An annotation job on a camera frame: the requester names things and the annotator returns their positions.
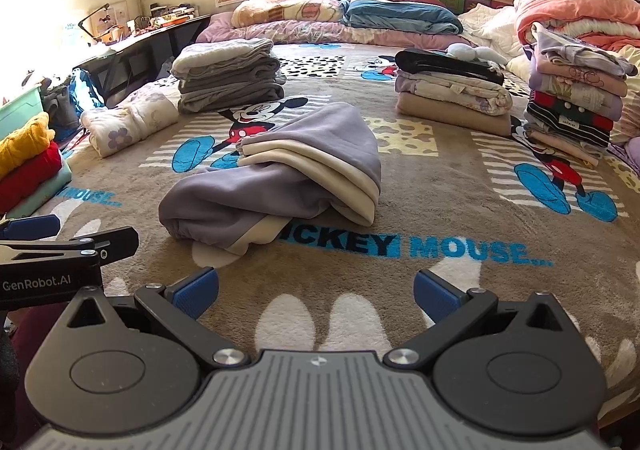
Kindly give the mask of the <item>purple and cream pants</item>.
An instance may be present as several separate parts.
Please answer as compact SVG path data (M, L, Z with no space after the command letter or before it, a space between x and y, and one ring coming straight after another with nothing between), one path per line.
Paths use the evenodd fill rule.
M160 201L158 219L173 238L240 257L272 242L291 219L327 209L373 224L382 164L356 106L327 104L241 139L236 150L235 167L183 177Z

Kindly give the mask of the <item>grey folded clothes stack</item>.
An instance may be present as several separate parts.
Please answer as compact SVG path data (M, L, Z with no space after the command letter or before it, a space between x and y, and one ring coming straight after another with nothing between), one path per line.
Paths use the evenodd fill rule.
M198 113L273 102L284 96L285 78L269 39L194 43L171 66L178 80L178 111Z

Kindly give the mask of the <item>colourful folded clothes stack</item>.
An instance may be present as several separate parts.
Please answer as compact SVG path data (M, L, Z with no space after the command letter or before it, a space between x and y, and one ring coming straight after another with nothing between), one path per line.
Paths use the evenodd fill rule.
M605 51L540 22L532 32L524 136L546 155L596 166L639 96L639 50Z

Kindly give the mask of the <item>red folded garment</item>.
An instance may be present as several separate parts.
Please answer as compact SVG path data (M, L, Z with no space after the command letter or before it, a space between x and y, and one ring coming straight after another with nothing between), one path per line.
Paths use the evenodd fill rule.
M45 151L1 178L1 214L9 212L31 196L41 184L55 177L61 169L60 151L58 145L52 141Z

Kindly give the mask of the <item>teal folded garment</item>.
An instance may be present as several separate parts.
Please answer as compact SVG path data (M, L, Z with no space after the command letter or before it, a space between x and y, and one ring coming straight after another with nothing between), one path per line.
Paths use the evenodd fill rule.
M6 212L6 218L22 218L32 215L40 209L44 203L52 199L66 185L70 184L73 175L67 162L64 161L58 174L48 179L38 186L38 188L26 199L17 204L16 207Z

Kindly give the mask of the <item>yellow folded garment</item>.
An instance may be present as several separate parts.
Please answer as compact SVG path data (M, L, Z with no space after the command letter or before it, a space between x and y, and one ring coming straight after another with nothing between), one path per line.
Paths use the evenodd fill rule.
M49 127L49 114L41 111L1 140L0 178L6 177L26 161L43 153L55 132Z

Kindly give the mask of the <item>Mickey Mouse brown blanket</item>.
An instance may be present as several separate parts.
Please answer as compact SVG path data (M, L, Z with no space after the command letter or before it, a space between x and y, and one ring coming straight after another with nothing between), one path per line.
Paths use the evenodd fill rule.
M137 229L134 257L108 266L106 291L171 283L202 266L220 277L205 326L236 345L386 352L428 325L412 297L421 269L462 289L519 301L553 293L601 363L611 423L639 406L639 182L620 161L542 161L516 140L396 110L393 51L279 45L288 98L186 115L110 158L70 156L73 178L44 207L68 239ZM180 178L229 160L231 134L281 124L326 105L356 106L378 141L382 191L371 227L334 211L287 225L241 256L178 241L160 200Z

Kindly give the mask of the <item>green plastic bin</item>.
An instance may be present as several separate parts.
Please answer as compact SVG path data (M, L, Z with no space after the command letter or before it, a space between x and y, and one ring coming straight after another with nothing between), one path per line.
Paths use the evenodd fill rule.
M16 129L21 129L30 118L42 111L38 86L33 86L16 96L0 109L0 138L3 139Z

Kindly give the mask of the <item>white floral folded quilt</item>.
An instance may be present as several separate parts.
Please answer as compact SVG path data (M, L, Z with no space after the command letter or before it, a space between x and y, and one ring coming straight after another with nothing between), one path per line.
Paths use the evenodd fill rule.
M134 96L114 108L84 111L80 123L101 158L128 148L178 122L177 107L162 93Z

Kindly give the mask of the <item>black desk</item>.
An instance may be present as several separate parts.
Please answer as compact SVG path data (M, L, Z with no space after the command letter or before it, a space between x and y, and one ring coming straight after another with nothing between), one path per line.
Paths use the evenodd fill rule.
M155 81L163 63L195 42L208 26L209 15L158 29L119 42L106 53L81 62L108 108L113 108L142 85Z

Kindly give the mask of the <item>beige folded blanket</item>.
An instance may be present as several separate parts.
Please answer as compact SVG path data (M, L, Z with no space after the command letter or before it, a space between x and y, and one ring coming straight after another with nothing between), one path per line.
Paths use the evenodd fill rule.
M461 105L441 102L402 92L397 96L396 110L400 114L410 115L439 123L475 129L475 131L497 136L511 135L510 114L497 117L481 113Z

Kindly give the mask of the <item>floral white folded blanket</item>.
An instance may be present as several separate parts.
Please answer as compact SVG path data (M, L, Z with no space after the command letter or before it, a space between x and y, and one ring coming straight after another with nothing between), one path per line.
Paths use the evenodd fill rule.
M395 80L395 91L456 104L491 117L506 114L513 105L511 94L502 85L457 74L412 74L399 70Z

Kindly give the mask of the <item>pink purple long quilt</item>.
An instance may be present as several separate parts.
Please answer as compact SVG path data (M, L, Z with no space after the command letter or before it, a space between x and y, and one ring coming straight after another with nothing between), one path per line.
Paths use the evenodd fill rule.
M232 13L215 14L196 38L198 43L217 43L235 39L266 38L274 44L349 43L388 47L416 47L420 50L446 51L449 45L470 45L463 36L422 34L397 30L352 28L340 22L279 20L233 28Z

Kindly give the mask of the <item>black folded garment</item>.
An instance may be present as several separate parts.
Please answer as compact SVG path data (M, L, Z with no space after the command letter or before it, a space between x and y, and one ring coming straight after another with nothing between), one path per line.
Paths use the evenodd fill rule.
M461 60L439 52L421 51L415 48L402 50L395 55L398 69L411 74L437 72L475 78L503 85L500 68L490 66L484 60Z

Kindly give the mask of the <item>cartoon print pillow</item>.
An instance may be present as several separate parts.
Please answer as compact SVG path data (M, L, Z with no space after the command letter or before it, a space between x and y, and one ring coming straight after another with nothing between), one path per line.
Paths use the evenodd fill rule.
M335 22L343 17L337 0L247 0L232 13L233 28L282 20Z

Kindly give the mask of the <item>white cream quilt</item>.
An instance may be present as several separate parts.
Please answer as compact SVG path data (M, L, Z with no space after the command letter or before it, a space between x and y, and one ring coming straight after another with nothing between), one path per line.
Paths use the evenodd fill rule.
M476 46L490 47L503 57L512 59L523 54L523 47L515 30L513 6L491 8L477 4L458 16L462 36Z

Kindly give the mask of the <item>blue folded quilt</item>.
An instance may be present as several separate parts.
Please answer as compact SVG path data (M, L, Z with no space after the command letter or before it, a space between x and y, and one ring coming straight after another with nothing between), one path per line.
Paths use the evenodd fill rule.
M422 2L345 0L341 2L342 23L368 28L422 34L460 34L463 26L446 7Z

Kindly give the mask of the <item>pink folded quilt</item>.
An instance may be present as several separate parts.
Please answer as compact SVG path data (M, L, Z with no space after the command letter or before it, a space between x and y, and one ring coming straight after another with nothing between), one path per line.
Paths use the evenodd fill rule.
M635 0L514 0L514 27L523 44L535 43L536 22L607 51L639 45Z

